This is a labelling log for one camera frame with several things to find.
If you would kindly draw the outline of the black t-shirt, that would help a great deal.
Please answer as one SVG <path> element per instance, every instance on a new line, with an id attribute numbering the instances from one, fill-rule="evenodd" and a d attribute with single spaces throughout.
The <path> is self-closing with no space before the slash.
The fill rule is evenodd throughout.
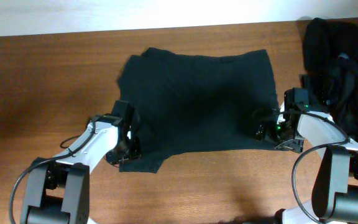
<path id="1" fill-rule="evenodd" d="M 121 172 L 156 173 L 169 157 L 187 152 L 272 150 L 255 137 L 259 112 L 278 108 L 266 50 L 209 57 L 149 48 L 131 56 L 117 80 L 135 109 L 141 157 Z"/>

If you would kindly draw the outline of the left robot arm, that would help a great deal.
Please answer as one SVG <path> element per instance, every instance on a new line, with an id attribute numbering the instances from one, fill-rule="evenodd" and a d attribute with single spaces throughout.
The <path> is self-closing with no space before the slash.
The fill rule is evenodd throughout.
<path id="1" fill-rule="evenodd" d="M 28 179 L 20 223 L 93 223 L 90 175 L 102 160 L 122 166 L 141 157 L 138 120 L 128 101 L 117 100 L 110 113 L 93 116 L 61 153 L 35 159 L 21 174 Z"/>

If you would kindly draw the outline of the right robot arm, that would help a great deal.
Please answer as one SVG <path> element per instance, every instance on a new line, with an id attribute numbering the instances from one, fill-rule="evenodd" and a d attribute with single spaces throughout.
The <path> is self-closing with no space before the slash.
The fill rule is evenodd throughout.
<path id="1" fill-rule="evenodd" d="M 328 110 L 310 98 L 307 90 L 285 92 L 278 109 L 259 108 L 259 141 L 270 141 L 276 151 L 298 153 L 291 170 L 297 207 L 281 209 L 267 223 L 358 223 L 358 142 L 336 124 Z M 311 199 L 302 202 L 296 172 L 302 159 L 317 152 L 322 160 Z"/>

